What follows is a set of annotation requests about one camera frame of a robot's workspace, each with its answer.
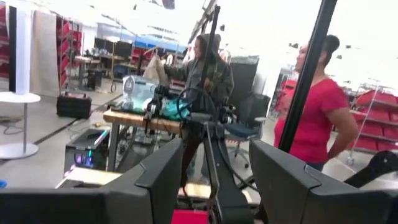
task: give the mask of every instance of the black chair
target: black chair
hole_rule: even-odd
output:
[[[241,142],[262,138],[262,125],[266,120],[269,101],[268,96],[250,92],[239,104],[237,121],[225,126],[225,130],[229,132],[226,138],[238,142],[236,147],[228,149],[235,157],[239,155],[245,160],[245,168],[249,167],[249,159],[245,156],[248,152],[241,149]]]

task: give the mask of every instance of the hand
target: hand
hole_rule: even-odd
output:
[[[211,85],[210,79],[206,78],[206,80],[205,80],[205,89],[208,89],[210,87],[210,85]]]

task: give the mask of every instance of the wooden table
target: wooden table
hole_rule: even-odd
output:
[[[103,114],[103,119],[108,123],[112,123],[107,171],[113,172],[116,168],[116,153],[119,143],[118,135],[120,132],[120,125],[145,127],[145,122],[142,115],[115,112],[111,110],[105,111]],[[151,119],[148,124],[148,128],[151,130],[160,130],[173,134],[179,134],[180,122],[155,118]]]
[[[96,185],[105,185],[112,180],[118,178],[122,174],[118,174],[115,172],[105,172],[101,170],[93,170],[93,169],[84,169],[84,168],[74,168],[70,174],[64,178],[56,188],[59,188],[68,180],[81,181],[86,184],[96,184]],[[209,198],[210,196],[210,186],[208,185],[199,185],[199,184],[187,184],[185,186],[185,191],[187,192],[189,197],[196,198]],[[252,198],[246,190],[243,190],[242,193],[246,196],[246,199],[249,203],[252,203]],[[184,196],[183,190],[180,189],[178,191],[179,196]]]

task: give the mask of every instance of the workbench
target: workbench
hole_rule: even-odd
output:
[[[75,61],[79,62],[79,72],[78,72],[78,79],[79,79],[79,89],[80,90],[86,90],[83,87],[83,80],[85,79],[85,70],[86,70],[86,66],[90,66],[90,65],[96,65],[98,66],[100,64],[99,60],[94,60],[92,58],[88,58],[88,57],[82,57],[82,56],[76,56],[75,57]]]
[[[84,182],[86,184],[105,185],[118,178],[120,175],[122,174],[76,167],[56,186],[56,188],[62,187],[69,180]],[[185,191],[189,197],[209,198],[211,189],[208,185],[189,183],[185,186]],[[252,198],[249,193],[246,190],[243,190],[242,193],[246,196],[248,202],[252,203]],[[182,189],[178,191],[178,195],[184,196]]]
[[[107,123],[112,124],[111,137],[109,139],[108,149],[108,166],[107,171],[114,172],[116,169],[116,155],[119,144],[119,132],[120,126],[134,126],[134,127],[145,127],[144,116],[131,113],[116,112],[107,110],[103,114],[103,119]],[[167,131],[172,134],[180,133],[180,122],[170,121],[166,119],[151,119],[148,124],[148,129]]]

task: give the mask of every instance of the red storage bin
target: red storage bin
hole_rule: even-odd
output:
[[[207,224],[207,212],[174,210],[172,224]]]
[[[390,112],[390,121],[398,122],[398,112]]]
[[[397,127],[384,127],[384,137],[389,139],[398,139],[398,128]]]
[[[368,104],[370,104],[370,102],[373,99],[374,92],[375,92],[375,90],[371,90],[371,91],[368,91],[366,93],[363,93],[361,96],[359,96],[357,98],[356,103],[358,105],[368,105]],[[397,100],[396,100],[394,95],[388,94],[388,93],[381,93],[379,91],[376,93],[376,96],[374,97],[374,99],[375,100],[379,100],[379,101],[383,101],[383,102],[386,102],[386,103],[392,103],[392,104],[396,104],[397,103]]]
[[[73,31],[73,40],[81,40],[81,32],[80,31]]]
[[[61,45],[59,45],[57,48],[58,54],[64,55],[65,52],[68,50],[68,48],[69,48],[69,43],[67,41],[63,41]]]
[[[387,142],[387,141],[379,141],[377,143],[378,151],[388,151],[393,149],[398,149],[394,142]]]
[[[69,33],[70,31],[70,26],[69,26],[69,22],[65,21],[63,26],[59,29],[57,29],[57,36],[58,38],[65,38],[65,36]]]
[[[6,62],[0,62],[0,78],[9,78],[9,66]]]
[[[362,113],[367,113],[368,109],[363,108],[358,111],[362,112]],[[388,113],[388,111],[385,111],[385,110],[370,109],[368,117],[372,118],[372,119],[380,120],[380,121],[389,121],[390,120],[389,113]]]
[[[358,124],[358,129],[361,129],[362,123]],[[373,134],[376,136],[383,136],[383,128],[380,124],[375,123],[365,123],[362,128],[362,133]]]
[[[355,147],[363,148],[363,149],[370,149],[370,150],[377,150],[377,141],[373,138],[367,137],[359,137],[358,141],[356,142]]]

